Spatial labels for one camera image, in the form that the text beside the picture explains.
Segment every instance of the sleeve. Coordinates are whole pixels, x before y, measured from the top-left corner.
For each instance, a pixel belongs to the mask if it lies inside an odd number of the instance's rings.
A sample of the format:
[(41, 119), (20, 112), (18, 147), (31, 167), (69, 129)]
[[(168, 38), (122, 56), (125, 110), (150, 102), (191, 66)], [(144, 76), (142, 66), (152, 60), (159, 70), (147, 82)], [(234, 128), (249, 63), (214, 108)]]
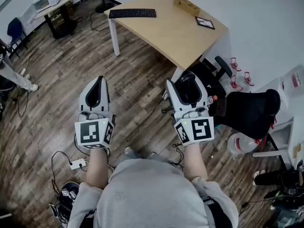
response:
[(85, 216), (97, 208), (102, 190), (82, 182), (79, 186), (67, 228), (79, 228)]
[(232, 227), (238, 227), (238, 209), (234, 202), (221, 190), (219, 185), (214, 181), (206, 181), (201, 177), (197, 177), (191, 182), (200, 196), (213, 198), (223, 209), (224, 213), (231, 221)]

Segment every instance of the wooden box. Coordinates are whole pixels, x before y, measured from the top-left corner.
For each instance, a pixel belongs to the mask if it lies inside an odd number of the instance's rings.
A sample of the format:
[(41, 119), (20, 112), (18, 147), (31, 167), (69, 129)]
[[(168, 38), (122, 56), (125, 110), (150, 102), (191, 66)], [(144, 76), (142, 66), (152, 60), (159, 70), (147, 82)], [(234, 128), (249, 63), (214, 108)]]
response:
[(200, 8), (188, 0), (174, 0), (174, 5), (192, 16), (198, 16)]

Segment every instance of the wooden floor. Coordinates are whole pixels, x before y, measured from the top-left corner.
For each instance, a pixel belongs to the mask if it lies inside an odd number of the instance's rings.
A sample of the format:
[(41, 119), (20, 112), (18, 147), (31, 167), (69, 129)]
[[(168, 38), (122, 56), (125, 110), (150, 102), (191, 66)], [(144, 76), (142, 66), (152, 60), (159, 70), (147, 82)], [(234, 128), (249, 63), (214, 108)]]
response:
[[(51, 156), (63, 151), (71, 160), (85, 157), (73, 143), (78, 97), (99, 75), (107, 79), (110, 108), (117, 115), (110, 163), (114, 164), (128, 145), (143, 155), (155, 151), (173, 161), (179, 159), (172, 148), (179, 139), (171, 117), (161, 113), (162, 108), (169, 106), (168, 101), (160, 103), (128, 142), (160, 102), (165, 79), (172, 76), (175, 66), (121, 26), (117, 27), (121, 54), (116, 57), (106, 16), (92, 16), (93, 27), (105, 28), (102, 32), (90, 28), (90, 13), (99, 1), (88, 0), (76, 8), (75, 18), (87, 16), (87, 20), (78, 24), (73, 35), (55, 40), (45, 26), (30, 37), (28, 50), (18, 51), (20, 58), (12, 58), (15, 70), (21, 72), (32, 54), (27, 72), (40, 88), (29, 94), (22, 118), (10, 100), (0, 122), (0, 198), (14, 219), (29, 228), (60, 227), (48, 207), (49, 202), (56, 200), (51, 185)], [(25, 100), (23, 92), (21, 112)], [(214, 141), (202, 146), (202, 156), (210, 179), (220, 184), (240, 210), (244, 202), (261, 200), (272, 189), (253, 187), (254, 172), (277, 170), (280, 162), (275, 157), (253, 158), (250, 154), (233, 160), (226, 148), (229, 135), (231, 129), (222, 127)], [(72, 171), (63, 155), (57, 154), (54, 160), (59, 187), (67, 181), (80, 183), (85, 179), (85, 172)], [(262, 227), (271, 215), (269, 206), (269, 201), (251, 204), (240, 216), (240, 227)]]

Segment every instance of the picture frame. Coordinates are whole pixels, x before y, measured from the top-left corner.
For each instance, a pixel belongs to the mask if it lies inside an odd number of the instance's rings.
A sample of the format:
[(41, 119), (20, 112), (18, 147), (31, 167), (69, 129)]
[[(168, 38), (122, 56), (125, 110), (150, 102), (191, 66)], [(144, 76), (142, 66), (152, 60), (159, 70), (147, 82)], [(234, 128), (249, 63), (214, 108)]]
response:
[(207, 27), (209, 29), (215, 29), (211, 20), (200, 18), (195, 16), (195, 20), (199, 26)]

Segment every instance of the electrical outlet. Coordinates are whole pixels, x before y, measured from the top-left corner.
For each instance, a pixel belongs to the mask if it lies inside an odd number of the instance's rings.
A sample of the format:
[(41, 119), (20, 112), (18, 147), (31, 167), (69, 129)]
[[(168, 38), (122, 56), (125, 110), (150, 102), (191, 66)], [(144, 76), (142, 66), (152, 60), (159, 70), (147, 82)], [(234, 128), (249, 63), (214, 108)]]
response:
[(81, 167), (86, 166), (86, 161), (84, 160), (84, 158), (81, 158), (77, 161), (72, 161), (71, 163), (72, 163), (72, 165), (70, 165), (70, 167), (72, 170), (80, 168), (80, 164), (81, 164)]

